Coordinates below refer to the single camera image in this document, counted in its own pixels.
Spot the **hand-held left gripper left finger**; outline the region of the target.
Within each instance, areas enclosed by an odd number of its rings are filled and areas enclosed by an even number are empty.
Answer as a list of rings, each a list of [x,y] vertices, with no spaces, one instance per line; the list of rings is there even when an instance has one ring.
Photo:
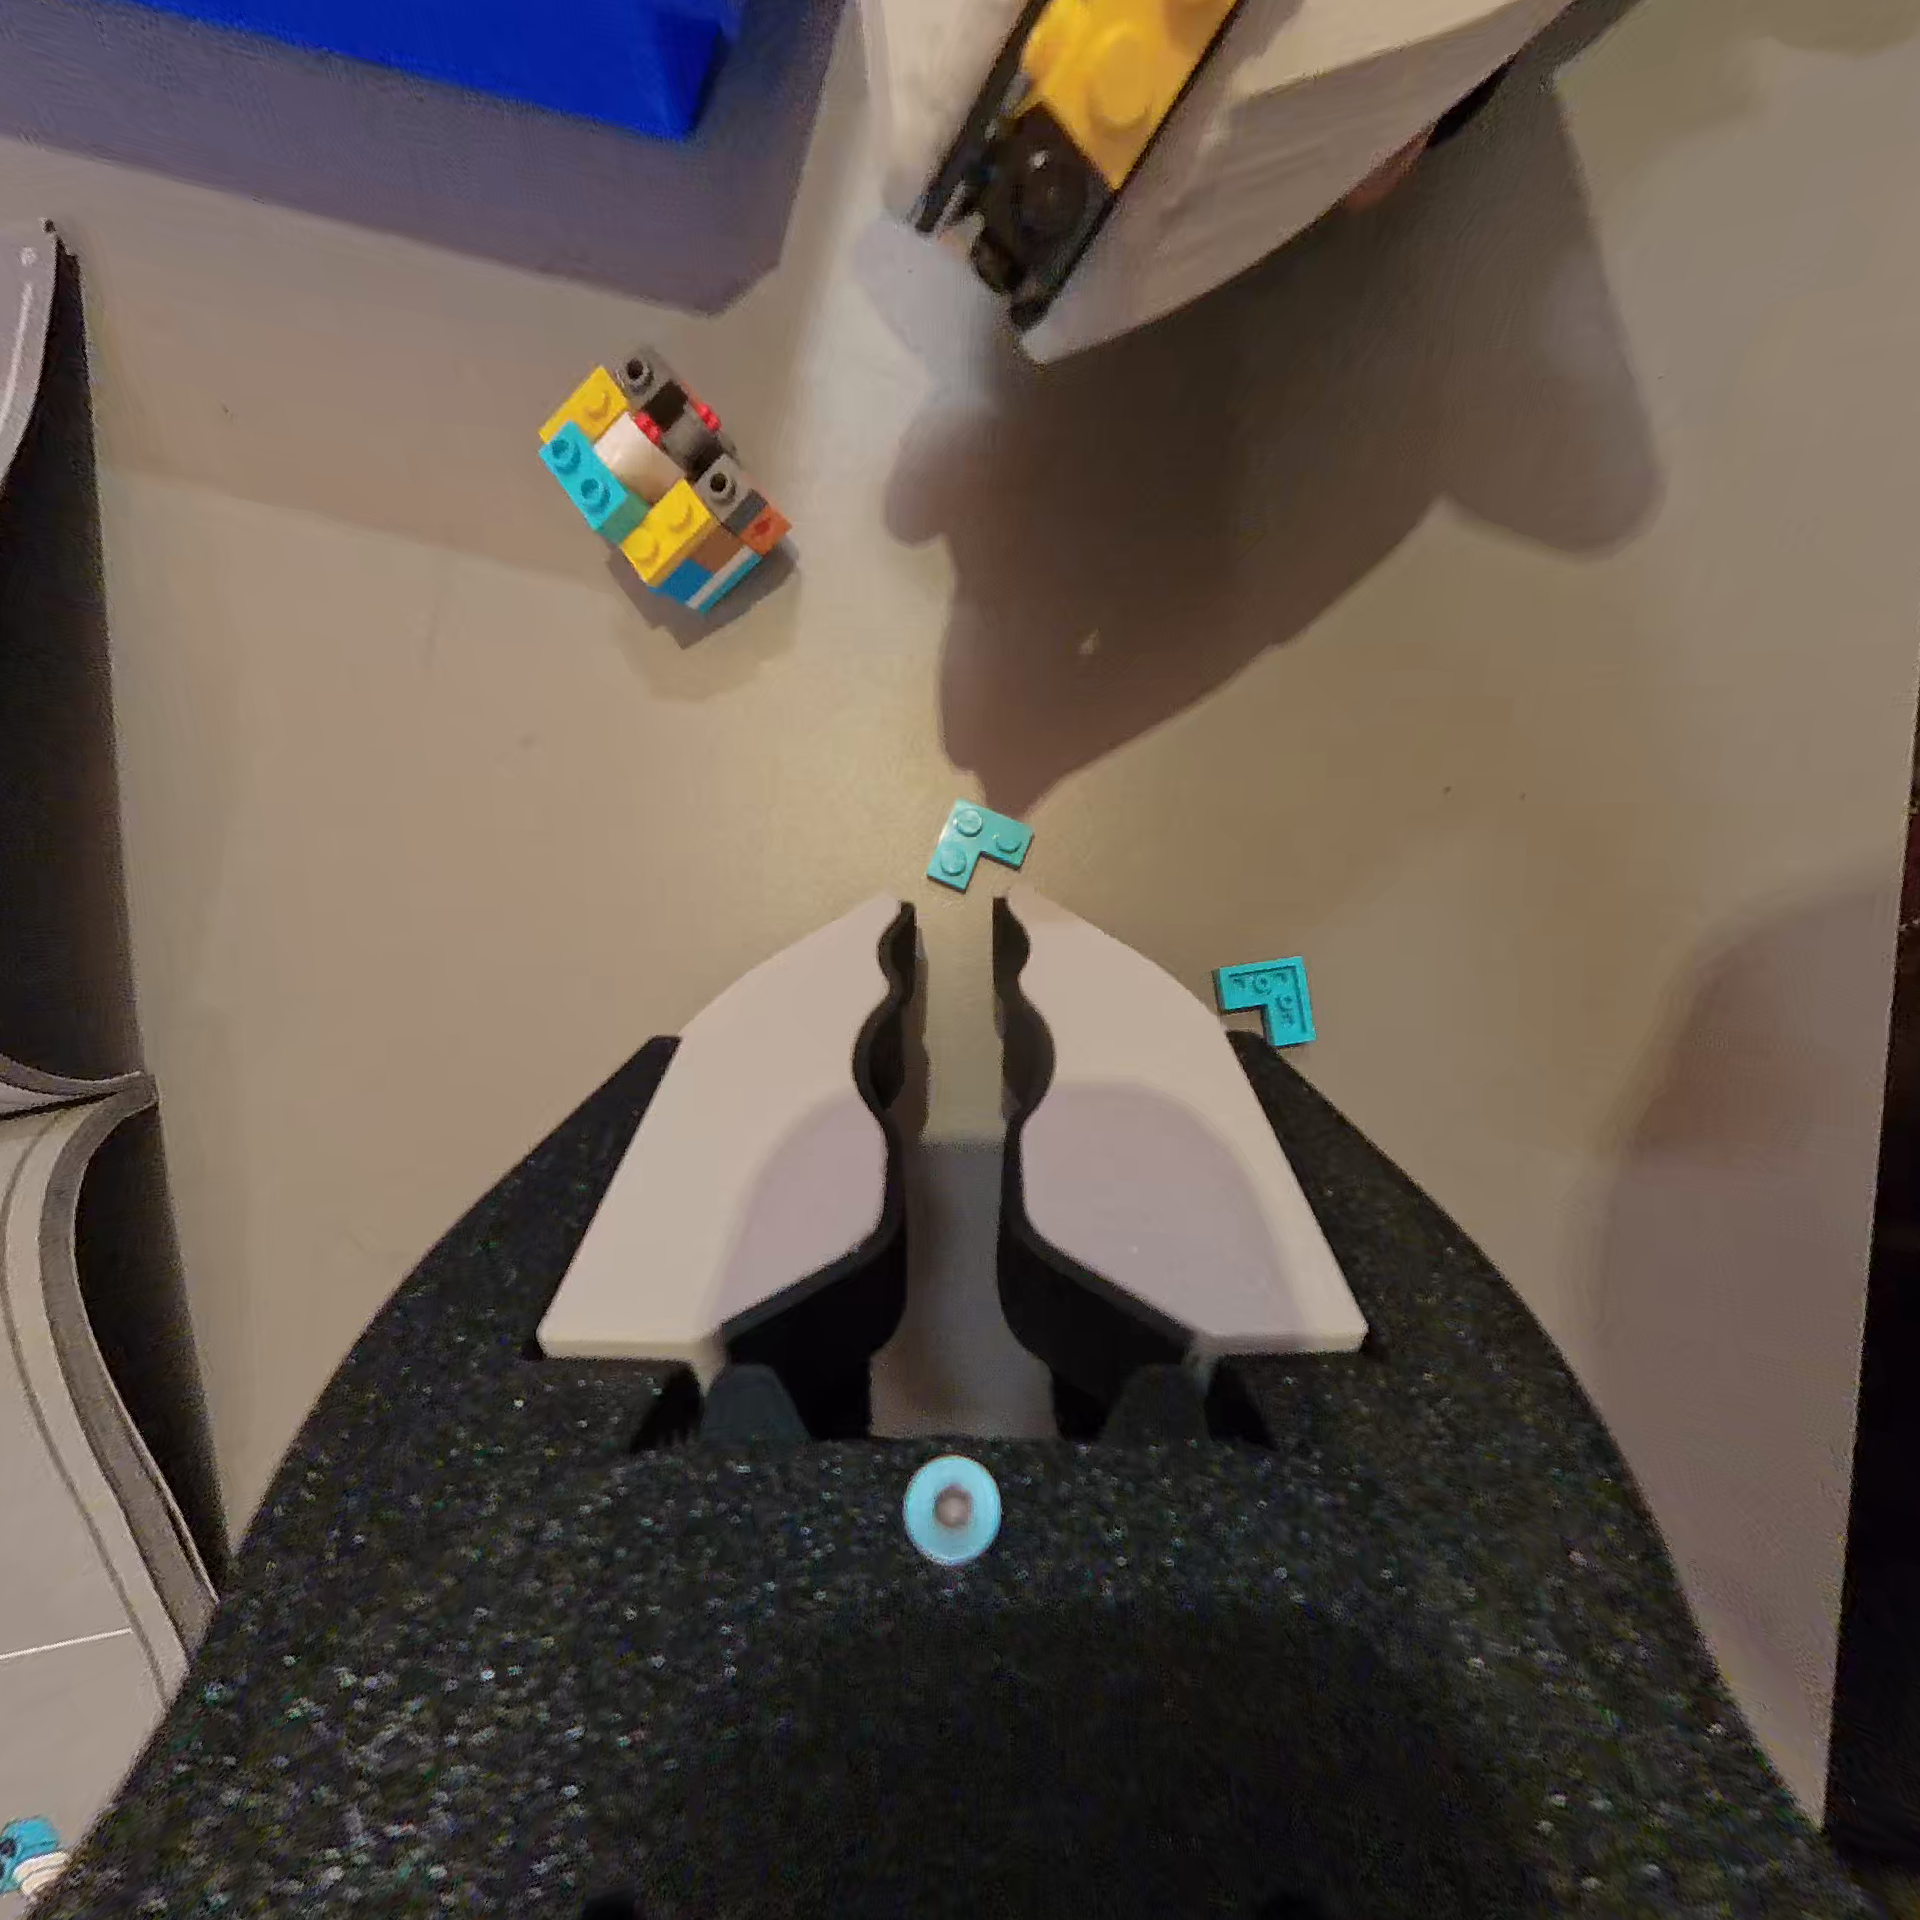
[[[550,1361],[672,1361],[790,1397],[864,1380],[904,1310],[893,1105],[918,939],[876,896],[714,995],[663,1074],[536,1325]]]

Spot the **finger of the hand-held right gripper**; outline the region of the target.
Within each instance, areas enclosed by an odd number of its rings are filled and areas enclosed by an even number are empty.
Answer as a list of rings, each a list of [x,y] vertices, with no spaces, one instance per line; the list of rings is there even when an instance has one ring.
[[[879,198],[938,227],[978,178],[1040,2],[864,2],[861,52],[879,139]]]
[[[1068,286],[1036,364],[1205,298],[1302,234],[1550,25],[1560,2],[1240,5]]]

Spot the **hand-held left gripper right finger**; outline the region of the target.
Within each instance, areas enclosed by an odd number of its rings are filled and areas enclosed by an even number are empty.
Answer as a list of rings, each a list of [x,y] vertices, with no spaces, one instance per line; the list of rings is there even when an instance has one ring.
[[[1071,1397],[1145,1366],[1357,1354],[1367,1321],[1231,1035],[1041,896],[991,902],[1006,1141],[996,1284]]]

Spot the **yellow and black brick assembly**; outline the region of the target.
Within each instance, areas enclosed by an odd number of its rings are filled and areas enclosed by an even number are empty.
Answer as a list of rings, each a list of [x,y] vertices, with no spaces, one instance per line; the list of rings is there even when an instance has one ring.
[[[913,211],[967,241],[1014,332],[1040,324],[1191,97],[1240,2],[1031,2],[1004,34]]]

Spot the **teal corner plate brick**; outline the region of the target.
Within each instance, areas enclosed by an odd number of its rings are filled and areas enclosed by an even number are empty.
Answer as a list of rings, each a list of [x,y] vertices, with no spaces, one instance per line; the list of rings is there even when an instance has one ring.
[[[981,861],[1017,873],[1033,837],[1033,830],[1014,818],[969,801],[956,801],[934,840],[926,877],[937,886],[964,893]]]
[[[1221,1016],[1257,1016],[1263,1042],[1296,1050],[1317,1040],[1308,968],[1300,955],[1218,968],[1210,973]]]

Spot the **multicoloured brick model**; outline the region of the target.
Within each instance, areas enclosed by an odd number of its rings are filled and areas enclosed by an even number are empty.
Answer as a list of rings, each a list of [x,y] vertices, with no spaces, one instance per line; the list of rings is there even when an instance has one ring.
[[[541,420],[541,468],[637,587],[712,617],[793,524],[708,400],[653,345],[593,366]]]

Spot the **blue storage bin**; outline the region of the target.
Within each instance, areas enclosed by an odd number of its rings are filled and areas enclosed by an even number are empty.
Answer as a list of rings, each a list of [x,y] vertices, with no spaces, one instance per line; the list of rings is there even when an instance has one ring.
[[[784,49],[809,5],[149,2],[145,12],[680,145],[719,78],[760,42]]]

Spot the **brick instruction booklet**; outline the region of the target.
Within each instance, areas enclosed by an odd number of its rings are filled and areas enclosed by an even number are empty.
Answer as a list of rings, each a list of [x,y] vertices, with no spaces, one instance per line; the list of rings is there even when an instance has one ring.
[[[176,1692],[215,1606],[166,1451],[192,1338],[141,1059],[79,262],[5,225],[5,1642]]]

